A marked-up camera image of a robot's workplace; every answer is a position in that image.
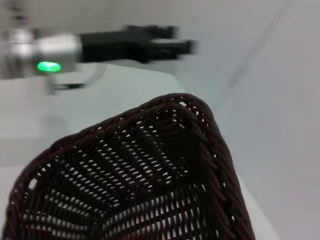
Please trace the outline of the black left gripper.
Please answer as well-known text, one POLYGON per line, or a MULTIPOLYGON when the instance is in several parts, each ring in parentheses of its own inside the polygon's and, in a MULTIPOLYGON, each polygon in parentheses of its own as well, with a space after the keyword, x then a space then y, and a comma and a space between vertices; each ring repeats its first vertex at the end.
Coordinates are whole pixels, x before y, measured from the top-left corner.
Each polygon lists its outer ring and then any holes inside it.
POLYGON ((155 42, 150 46, 152 37, 176 39, 176 26, 151 25, 148 32, 144 27, 130 25, 118 31, 81 33, 81 62, 133 60, 146 63, 149 56, 150 60, 178 60, 181 56, 195 53, 197 42, 194 40, 155 42))

